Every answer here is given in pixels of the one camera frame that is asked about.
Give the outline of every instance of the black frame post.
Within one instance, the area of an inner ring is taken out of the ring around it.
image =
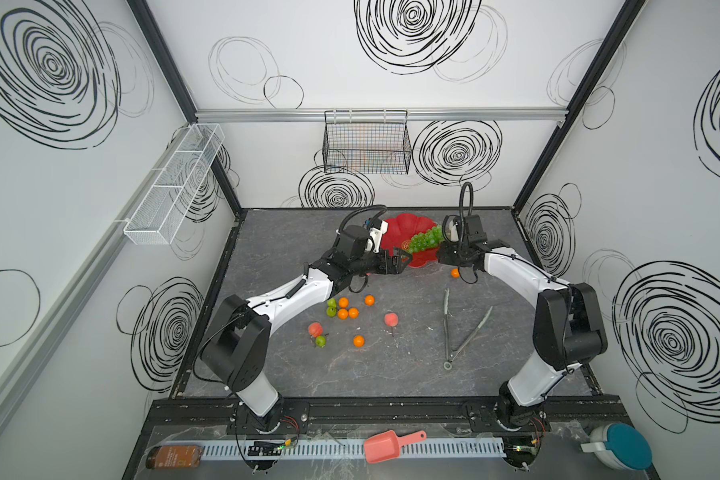
[[[192,100],[190,91],[186,88],[184,81],[179,73],[179,68],[173,61],[173,57],[170,54],[168,45],[166,44],[163,34],[160,33],[160,28],[157,26],[152,11],[149,5],[146,4],[146,0],[127,0],[131,11],[134,13],[136,22],[141,27],[141,32],[146,38],[146,42],[150,45],[152,54],[157,60],[157,64],[160,66],[160,70],[163,71],[166,81],[170,90],[173,92],[173,97],[179,104],[184,118],[190,123],[197,122],[197,107],[195,102]],[[213,176],[216,178],[216,182],[219,183],[224,197],[226,197],[227,203],[230,204],[232,212],[236,218],[240,218],[242,215],[242,206],[240,201],[235,195],[235,191],[230,183],[230,178],[226,176],[224,168],[219,162],[211,163],[211,171]]]
[[[574,122],[579,116],[582,108],[584,108],[586,101],[589,99],[592,91],[595,90],[597,82],[605,72],[611,59],[614,57],[616,50],[621,45],[626,33],[632,27],[637,14],[645,5],[646,0],[626,0],[622,5],[619,14],[616,16],[614,24],[610,26],[608,34],[605,36],[603,43],[600,45],[600,49],[595,54],[595,58],[590,64],[590,67],[586,70],[584,78],[582,78],[579,87],[576,89],[576,93],[568,104],[568,115],[565,118],[565,122],[556,128],[552,133],[552,136],[547,141],[547,145],[541,152],[534,169],[530,172],[528,179],[525,181],[523,189],[520,190],[520,195],[514,201],[513,210],[517,213],[523,209],[528,202],[528,199],[533,194],[534,189],[547,170],[552,159],[557,153],[557,150],[563,144],[568,132],[574,126]]]

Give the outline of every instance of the black metal beam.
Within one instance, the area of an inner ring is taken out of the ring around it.
[[[224,277],[226,276],[226,270],[230,265],[230,258],[232,252],[235,251],[235,245],[237,245],[237,237],[240,234],[240,227],[246,219],[246,210],[243,210],[238,219],[236,226],[230,230],[230,236],[226,239],[224,250],[219,258],[219,263],[216,265],[216,271],[213,273],[211,284],[208,287],[208,293],[206,294],[205,301],[202,303],[202,309],[200,315],[195,323],[195,329],[192,332],[189,344],[186,346],[184,351],[184,358],[181,361],[179,367],[179,373],[176,375],[176,380],[173,383],[173,389],[171,389],[170,398],[177,398],[182,396],[186,384],[192,377],[192,366],[197,358],[197,350],[200,348],[200,342],[202,336],[206,334],[206,328],[208,328],[208,322],[211,319],[213,313],[213,307],[216,306],[216,300],[219,298],[219,292],[221,291],[221,285],[224,283]]]
[[[141,31],[146,38],[146,43],[149,44],[152,49],[152,54],[157,60],[157,64],[160,66],[160,70],[163,71],[163,76],[168,82],[170,90],[173,92],[173,97],[179,104],[184,118],[190,123],[197,122],[197,107],[195,102],[192,100],[192,95],[184,84],[184,80],[179,73],[179,68],[173,61],[173,57],[170,54],[168,45],[166,44],[163,34],[160,33],[160,28],[157,26],[157,21],[152,15],[150,6],[146,4],[146,0],[127,0],[131,11],[134,13],[136,22],[141,27]],[[230,205],[232,212],[237,218],[242,215],[242,207],[240,206],[240,200],[238,200],[235,191],[230,183],[230,178],[226,176],[224,168],[219,162],[214,161],[211,163],[211,171],[213,176],[216,178],[216,182],[219,183],[224,197],[226,197],[227,203]]]
[[[556,128],[552,133],[552,136],[547,141],[547,145],[541,152],[534,169],[530,172],[528,179],[525,181],[523,189],[520,191],[520,195],[514,202],[514,211],[520,212],[523,206],[526,205],[528,199],[533,194],[534,189],[544,175],[547,167],[554,158],[557,150],[565,140],[568,132],[574,126],[576,118],[579,116],[579,112],[584,108],[586,101],[589,99],[592,91],[595,89],[597,82],[605,72],[605,69],[610,63],[610,60],[614,57],[614,54],[618,47],[624,40],[624,36],[630,30],[632,23],[637,14],[640,13],[646,0],[626,0],[622,5],[619,14],[614,20],[614,24],[610,26],[608,34],[605,36],[603,43],[600,45],[600,49],[597,51],[594,60],[590,64],[589,68],[584,74],[579,87],[576,89],[576,93],[568,104],[568,115],[565,118],[565,122],[559,128]]]

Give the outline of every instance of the red bowl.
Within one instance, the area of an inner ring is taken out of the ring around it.
[[[387,222],[389,227],[387,228],[387,233],[382,237],[382,248],[389,250],[390,253],[395,246],[403,249],[407,248],[408,241],[413,235],[422,234],[437,225],[426,216],[415,216],[413,214],[400,214],[395,218],[388,218],[384,221]],[[437,261],[437,251],[437,248],[431,248],[430,250],[413,254],[413,260],[411,260],[408,266],[419,268],[430,262]]]

